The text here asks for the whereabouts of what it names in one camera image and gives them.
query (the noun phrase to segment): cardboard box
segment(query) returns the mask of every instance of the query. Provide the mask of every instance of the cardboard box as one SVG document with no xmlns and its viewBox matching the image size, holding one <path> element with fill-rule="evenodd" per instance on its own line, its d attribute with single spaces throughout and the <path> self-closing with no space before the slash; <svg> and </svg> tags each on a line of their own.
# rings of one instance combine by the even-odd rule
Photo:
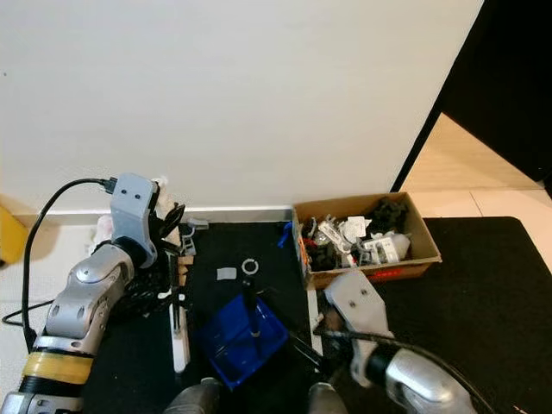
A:
<svg viewBox="0 0 552 414">
<path fill-rule="evenodd" d="M 419 277 L 433 263 L 441 262 L 441 254 L 435 242 L 431 238 L 420 213 L 406 192 L 394 192 L 389 194 L 376 194 L 371 196 L 357 196 L 347 198 L 334 198 L 331 200 L 311 201 L 309 203 L 295 204 L 293 206 L 293 240 L 298 254 L 304 276 L 305 288 L 312 283 L 317 289 L 323 289 L 340 273 L 348 268 L 334 269 L 323 272 L 312 272 L 308 264 L 309 256 L 304 248 L 303 239 L 299 234 L 299 224 L 306 222 L 311 217 L 323 220 L 330 214 L 338 218 L 347 216 L 361 216 L 373 211 L 379 201 L 388 197 L 392 201 L 404 202 L 408 206 L 406 214 L 405 233 L 411 235 L 411 247 L 407 260 L 399 263 L 387 263 L 385 265 L 370 265 L 358 267 L 371 282 L 379 282 L 393 279 L 407 279 Z"/>
</svg>

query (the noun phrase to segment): black wire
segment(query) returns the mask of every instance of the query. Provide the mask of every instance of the black wire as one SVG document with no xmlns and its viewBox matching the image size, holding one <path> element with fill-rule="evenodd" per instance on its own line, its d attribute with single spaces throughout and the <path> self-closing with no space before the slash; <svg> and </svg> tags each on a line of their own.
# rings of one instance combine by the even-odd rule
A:
<svg viewBox="0 0 552 414">
<path fill-rule="evenodd" d="M 430 361 L 435 362 L 439 367 L 444 371 L 449 373 L 456 381 L 463 386 L 467 392 L 485 409 L 491 413 L 496 413 L 496 411 L 491 407 L 491 405 L 486 401 L 485 397 L 473 386 L 467 379 L 458 371 L 455 367 L 448 364 L 445 360 L 439 356 L 431 353 L 425 348 L 419 347 L 408 342 L 398 341 L 395 338 L 389 336 L 377 335 L 368 332 L 354 332 L 354 331 L 340 331 L 340 330 L 318 330 L 315 329 L 313 332 L 317 336 L 327 336 L 330 338 L 347 338 L 347 339 L 359 339 L 361 341 L 370 341 L 376 342 L 380 345 L 392 345 L 399 348 L 409 349 L 410 351 L 420 354 L 421 356 L 427 358 Z"/>
<path fill-rule="evenodd" d="M 28 309 L 30 311 L 32 311 L 33 309 L 41 308 L 42 306 L 46 306 L 47 304 L 51 304 L 52 302 L 53 302 L 53 300 L 48 300 L 46 302 L 42 302 L 41 304 L 34 304 L 33 306 L 29 306 Z M 10 321 L 10 319 L 12 317 L 16 317 L 17 315 L 19 315 L 22 312 L 23 312 L 23 310 L 20 309 L 16 312 L 10 313 L 9 315 L 6 315 L 5 317 L 2 318 L 2 323 L 5 323 L 6 325 L 21 326 L 22 327 L 23 324 L 21 322 Z"/>
<path fill-rule="evenodd" d="M 30 261 L 31 261 L 31 248 L 33 247 L 33 240 L 35 239 L 36 232 L 38 231 L 38 228 L 41 226 L 42 220 L 44 220 L 44 217 L 46 216 L 48 210 L 50 210 L 50 207 L 52 207 L 53 203 L 55 203 L 55 201 L 60 197 L 61 194 L 63 194 L 63 192 L 79 184 L 92 183 L 92 184 L 105 185 L 107 182 L 108 182 L 107 179 L 75 179 L 74 181 L 71 181 L 70 183 L 65 184 L 59 190 L 57 190 L 52 195 L 52 197 L 47 201 L 47 203 L 44 205 L 41 212 L 39 213 L 38 217 L 36 218 L 36 222 L 34 222 L 33 227 L 28 232 L 27 244 L 25 245 L 25 254 L 23 256 L 23 285 L 22 285 L 22 297 L 21 297 L 21 316 L 22 316 L 23 334 L 25 336 L 25 343 L 27 344 L 27 351 L 29 353 L 31 352 L 33 343 L 35 342 L 35 339 L 36 339 L 36 332 L 30 327 L 30 324 L 28 321 L 28 310 L 29 310 L 28 280 L 29 280 L 29 273 L 30 273 L 29 267 L 30 267 Z"/>
</svg>

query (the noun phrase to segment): yellow object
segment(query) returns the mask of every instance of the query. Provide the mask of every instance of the yellow object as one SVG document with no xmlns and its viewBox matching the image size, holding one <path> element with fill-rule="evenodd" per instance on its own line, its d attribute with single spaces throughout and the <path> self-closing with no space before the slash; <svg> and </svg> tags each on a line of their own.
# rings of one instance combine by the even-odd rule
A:
<svg viewBox="0 0 552 414">
<path fill-rule="evenodd" d="M 27 358 L 23 376 L 31 375 L 81 386 L 90 375 L 93 361 L 86 356 L 33 352 Z"/>
<path fill-rule="evenodd" d="M 17 262 L 26 240 L 27 229 L 0 206 L 0 259 L 6 263 Z"/>
</svg>

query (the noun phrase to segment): blue plastic basket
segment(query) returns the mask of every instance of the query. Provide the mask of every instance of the blue plastic basket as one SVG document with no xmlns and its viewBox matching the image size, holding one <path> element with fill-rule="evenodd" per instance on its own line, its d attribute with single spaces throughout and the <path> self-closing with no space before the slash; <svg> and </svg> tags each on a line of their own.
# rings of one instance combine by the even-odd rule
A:
<svg viewBox="0 0 552 414">
<path fill-rule="evenodd" d="M 287 329 L 258 298 L 255 317 L 260 331 L 257 338 L 251 336 L 248 314 L 239 295 L 198 331 L 202 350 L 230 390 L 262 367 L 287 341 Z"/>
</svg>

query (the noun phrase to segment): yellow band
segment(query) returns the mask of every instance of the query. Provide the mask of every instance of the yellow band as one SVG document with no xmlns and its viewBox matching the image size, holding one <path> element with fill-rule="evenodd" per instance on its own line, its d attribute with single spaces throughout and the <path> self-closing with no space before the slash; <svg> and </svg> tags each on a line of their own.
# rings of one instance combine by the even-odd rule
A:
<svg viewBox="0 0 552 414">
<path fill-rule="evenodd" d="M 27 358 L 23 376 L 30 375 L 83 385 L 90 375 L 92 361 L 92 358 L 84 356 L 33 352 Z"/>
</svg>

